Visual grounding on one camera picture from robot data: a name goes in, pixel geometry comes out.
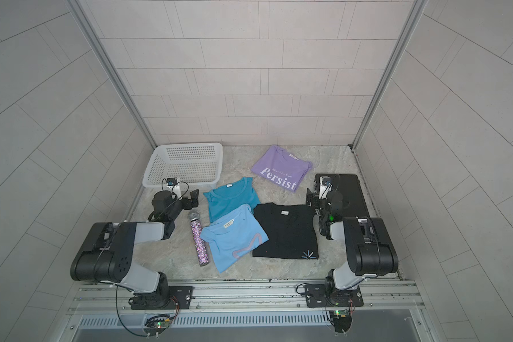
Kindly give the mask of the white plastic laundry basket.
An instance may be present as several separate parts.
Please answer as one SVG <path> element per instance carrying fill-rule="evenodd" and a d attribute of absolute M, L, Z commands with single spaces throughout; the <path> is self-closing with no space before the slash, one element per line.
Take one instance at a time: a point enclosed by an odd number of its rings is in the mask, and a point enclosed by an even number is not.
<path fill-rule="evenodd" d="M 161 145 L 154 149 L 143 176 L 145 188 L 161 188 L 164 179 L 201 190 L 217 187 L 222 172 L 223 146 L 218 142 Z"/>

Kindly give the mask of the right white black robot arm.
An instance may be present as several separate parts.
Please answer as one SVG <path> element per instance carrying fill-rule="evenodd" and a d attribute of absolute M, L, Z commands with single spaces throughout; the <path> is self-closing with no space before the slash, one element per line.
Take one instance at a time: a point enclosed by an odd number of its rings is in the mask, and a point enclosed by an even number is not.
<path fill-rule="evenodd" d="M 398 256 L 381 218 L 349 217 L 343 195 L 335 190 L 306 191 L 306 204 L 315 209 L 313 223 L 328 240 L 345 245 L 346 261 L 332 269 L 324 284 L 304 287 L 309 308 L 362 307 L 360 285 L 398 270 Z"/>

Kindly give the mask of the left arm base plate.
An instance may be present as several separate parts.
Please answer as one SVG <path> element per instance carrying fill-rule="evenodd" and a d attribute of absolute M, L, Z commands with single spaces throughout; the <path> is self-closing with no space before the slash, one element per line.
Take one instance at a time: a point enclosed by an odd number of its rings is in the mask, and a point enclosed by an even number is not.
<path fill-rule="evenodd" d="M 129 299 L 132 310 L 189 309 L 192 286 L 159 286 L 155 292 L 137 294 Z"/>

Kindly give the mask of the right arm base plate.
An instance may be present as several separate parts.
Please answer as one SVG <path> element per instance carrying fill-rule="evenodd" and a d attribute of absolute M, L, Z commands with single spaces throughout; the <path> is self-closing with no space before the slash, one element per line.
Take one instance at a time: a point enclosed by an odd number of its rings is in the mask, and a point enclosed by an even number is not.
<path fill-rule="evenodd" d="M 327 289 L 324 284 L 305 284 L 302 296 L 309 308 L 348 308 L 364 305 L 361 289 Z"/>

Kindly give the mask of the black t-shirt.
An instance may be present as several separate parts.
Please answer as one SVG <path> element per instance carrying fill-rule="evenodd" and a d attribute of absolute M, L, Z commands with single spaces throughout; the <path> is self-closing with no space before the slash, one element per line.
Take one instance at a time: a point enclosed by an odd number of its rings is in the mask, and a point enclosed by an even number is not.
<path fill-rule="evenodd" d="M 319 248 L 313 225 L 315 212 L 307 205 L 259 204 L 254 217 L 268 241 L 252 251 L 253 257 L 317 260 Z"/>

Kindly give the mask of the teal t-shirt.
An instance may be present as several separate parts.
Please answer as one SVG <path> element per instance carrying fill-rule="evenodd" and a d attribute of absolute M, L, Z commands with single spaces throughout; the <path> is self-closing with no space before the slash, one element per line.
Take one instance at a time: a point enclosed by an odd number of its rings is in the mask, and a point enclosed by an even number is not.
<path fill-rule="evenodd" d="M 236 182 L 218 187 L 204 196 L 208 203 L 209 221 L 214 222 L 241 205 L 249 205 L 253 210 L 259 197 L 252 185 L 253 178 L 242 178 Z"/>

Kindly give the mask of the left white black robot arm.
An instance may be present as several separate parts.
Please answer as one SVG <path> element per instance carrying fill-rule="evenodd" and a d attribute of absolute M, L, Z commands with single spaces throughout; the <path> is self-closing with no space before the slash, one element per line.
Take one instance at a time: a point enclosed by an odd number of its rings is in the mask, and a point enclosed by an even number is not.
<path fill-rule="evenodd" d="M 74 281 L 112 284 L 133 294 L 132 310 L 189 309 L 191 286 L 169 286 L 162 272 L 133 260 L 135 245 L 171 238 L 183 210 L 199 205 L 199 190 L 176 195 L 162 190 L 152 199 L 153 211 L 145 222 L 97 222 L 76 254 L 70 269 Z"/>

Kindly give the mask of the purple Persist t-shirt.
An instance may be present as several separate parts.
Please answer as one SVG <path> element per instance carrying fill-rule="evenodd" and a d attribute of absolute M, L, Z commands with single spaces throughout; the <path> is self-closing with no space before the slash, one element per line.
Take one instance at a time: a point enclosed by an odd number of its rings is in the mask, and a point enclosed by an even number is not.
<path fill-rule="evenodd" d="M 272 145 L 251 171 L 285 190 L 296 192 L 312 168 L 312 162 L 301 160 L 285 149 Z"/>

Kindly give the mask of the light blue t-shirt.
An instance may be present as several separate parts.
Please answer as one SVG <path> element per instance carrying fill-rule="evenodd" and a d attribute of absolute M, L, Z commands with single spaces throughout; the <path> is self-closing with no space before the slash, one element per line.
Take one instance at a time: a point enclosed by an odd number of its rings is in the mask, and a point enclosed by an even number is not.
<path fill-rule="evenodd" d="M 239 206 L 205 227 L 200 236 L 208 243 L 219 273 L 269 240 L 248 204 Z"/>

